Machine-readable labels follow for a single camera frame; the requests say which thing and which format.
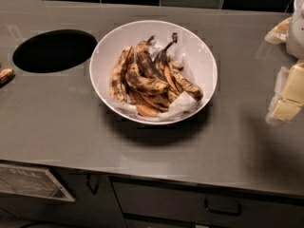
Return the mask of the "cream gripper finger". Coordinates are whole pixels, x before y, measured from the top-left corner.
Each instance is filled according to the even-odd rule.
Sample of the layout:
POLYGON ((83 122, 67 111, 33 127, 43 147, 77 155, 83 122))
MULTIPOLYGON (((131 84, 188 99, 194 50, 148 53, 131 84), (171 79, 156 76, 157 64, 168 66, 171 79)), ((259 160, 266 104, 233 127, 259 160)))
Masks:
POLYGON ((292 18, 286 18, 277 24, 274 28, 272 28, 264 37, 264 40, 271 44, 282 44, 286 42, 287 30, 288 26, 291 22, 292 18))
POLYGON ((270 102, 266 122, 273 126, 290 122, 304 107, 304 63, 283 66, 275 81, 275 96, 270 102))

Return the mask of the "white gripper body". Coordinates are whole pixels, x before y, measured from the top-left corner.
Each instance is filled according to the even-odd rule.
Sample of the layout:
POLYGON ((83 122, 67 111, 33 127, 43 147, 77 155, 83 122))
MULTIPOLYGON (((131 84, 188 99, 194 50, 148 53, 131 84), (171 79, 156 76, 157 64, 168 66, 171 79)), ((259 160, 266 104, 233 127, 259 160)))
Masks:
POLYGON ((286 48, 295 58, 304 58, 304 0, 294 0, 294 13, 287 30, 286 48))

